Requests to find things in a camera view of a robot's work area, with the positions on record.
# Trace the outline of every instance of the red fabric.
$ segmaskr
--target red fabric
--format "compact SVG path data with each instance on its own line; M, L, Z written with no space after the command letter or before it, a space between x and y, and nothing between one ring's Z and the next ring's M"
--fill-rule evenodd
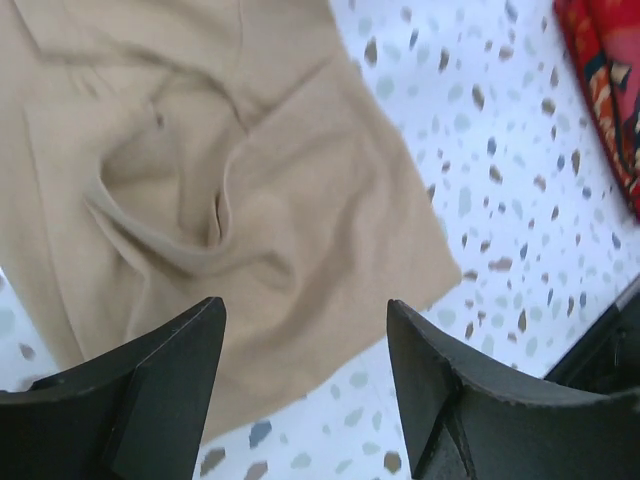
M609 163L640 219L640 1L555 0L554 9Z

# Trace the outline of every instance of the spotted tablecloth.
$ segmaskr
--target spotted tablecloth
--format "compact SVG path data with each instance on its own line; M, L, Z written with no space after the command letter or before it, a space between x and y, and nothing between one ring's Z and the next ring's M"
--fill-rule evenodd
M465 272L425 316L543 376L640 272L640 231L604 161L550 0L333 6ZM56 367L2 286L0 388L19 390ZM204 446L201 476L410 478L386 343L294 405Z

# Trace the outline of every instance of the white tablecloth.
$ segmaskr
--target white tablecloth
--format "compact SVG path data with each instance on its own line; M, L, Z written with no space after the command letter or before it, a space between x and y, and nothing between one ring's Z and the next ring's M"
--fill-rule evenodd
M640 271L640 232L563 58L550 0L333 5L347 49L402 131L466 272L425 316L543 376ZM0 388L24 389L56 368L3 285ZM194 478L201 474L410 478L386 343L306 399L203 447Z

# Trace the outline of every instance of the crumpled cloth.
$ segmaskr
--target crumpled cloth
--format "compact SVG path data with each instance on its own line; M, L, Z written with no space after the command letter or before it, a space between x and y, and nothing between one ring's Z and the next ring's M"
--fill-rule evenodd
M640 220L640 2L555 0L554 9L609 164Z
M222 297L207 441L460 280L324 1L1 1L0 261L61 368Z

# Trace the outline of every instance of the towel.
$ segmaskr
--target towel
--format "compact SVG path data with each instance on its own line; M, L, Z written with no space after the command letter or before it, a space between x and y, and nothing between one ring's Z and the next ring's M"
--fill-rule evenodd
M609 164L640 220L640 3L555 0L554 9Z
M1 1L0 261L61 368L222 297L207 441L460 280L324 1Z

